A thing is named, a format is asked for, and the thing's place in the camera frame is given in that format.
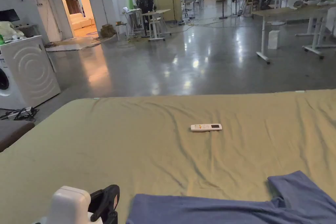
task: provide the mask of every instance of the blue shirt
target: blue shirt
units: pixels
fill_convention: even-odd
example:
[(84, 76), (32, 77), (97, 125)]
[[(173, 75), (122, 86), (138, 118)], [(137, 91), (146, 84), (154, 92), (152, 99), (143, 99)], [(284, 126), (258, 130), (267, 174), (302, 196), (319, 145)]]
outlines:
[(271, 201), (237, 201), (137, 194), (127, 224), (327, 224), (336, 202), (301, 171), (269, 177)]

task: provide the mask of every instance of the white remote control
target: white remote control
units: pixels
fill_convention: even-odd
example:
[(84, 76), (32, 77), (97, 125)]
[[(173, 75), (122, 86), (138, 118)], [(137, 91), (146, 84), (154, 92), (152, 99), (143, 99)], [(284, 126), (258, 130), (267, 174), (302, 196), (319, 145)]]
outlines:
[(191, 126), (192, 132), (204, 132), (204, 131), (214, 131), (222, 130), (222, 125), (220, 124), (195, 124)]

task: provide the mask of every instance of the white washing machine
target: white washing machine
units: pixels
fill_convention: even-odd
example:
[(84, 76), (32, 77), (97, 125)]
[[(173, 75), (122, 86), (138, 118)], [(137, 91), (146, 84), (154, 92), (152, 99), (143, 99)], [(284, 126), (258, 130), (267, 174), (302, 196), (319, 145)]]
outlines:
[(0, 45), (0, 109), (36, 107), (59, 93), (41, 36)]

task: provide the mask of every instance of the chair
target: chair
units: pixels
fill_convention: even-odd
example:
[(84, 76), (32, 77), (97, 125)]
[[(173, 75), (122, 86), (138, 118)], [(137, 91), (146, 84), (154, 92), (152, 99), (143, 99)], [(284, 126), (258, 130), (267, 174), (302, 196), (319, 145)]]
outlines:
[(202, 9), (202, 5), (201, 5), (200, 0), (196, 0), (196, 1), (193, 2), (193, 9), (194, 10), (195, 10), (195, 4), (198, 4), (200, 10)]
[[(153, 24), (154, 24), (154, 20), (151, 19), (150, 22), (149, 22), (149, 36), (150, 36), (150, 38), (152, 38), (152, 29), (153, 28), (151, 29), (151, 26), (153, 27)], [(157, 35), (159, 35), (160, 33), (163, 33), (161, 24), (162, 24), (161, 17), (156, 18), (155, 27), (156, 27), (156, 30), (157, 30)]]
[(127, 29), (127, 23), (123, 23), (121, 25), (116, 25), (116, 35), (118, 36), (118, 40), (119, 39), (119, 33), (120, 33), (120, 27), (125, 27), (125, 30), (126, 30), (126, 37), (127, 37), (127, 40), (129, 40), (129, 35), (128, 35), (128, 29)]

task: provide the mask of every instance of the mattress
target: mattress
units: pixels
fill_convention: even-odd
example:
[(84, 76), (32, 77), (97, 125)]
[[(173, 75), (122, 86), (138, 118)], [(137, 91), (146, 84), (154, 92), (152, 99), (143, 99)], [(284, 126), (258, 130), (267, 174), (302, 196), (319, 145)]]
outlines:
[(47, 215), (63, 185), (119, 185), (119, 223), (138, 193), (264, 201), (297, 170), (336, 199), (335, 127), (334, 90), (75, 100), (0, 153), (0, 222)]

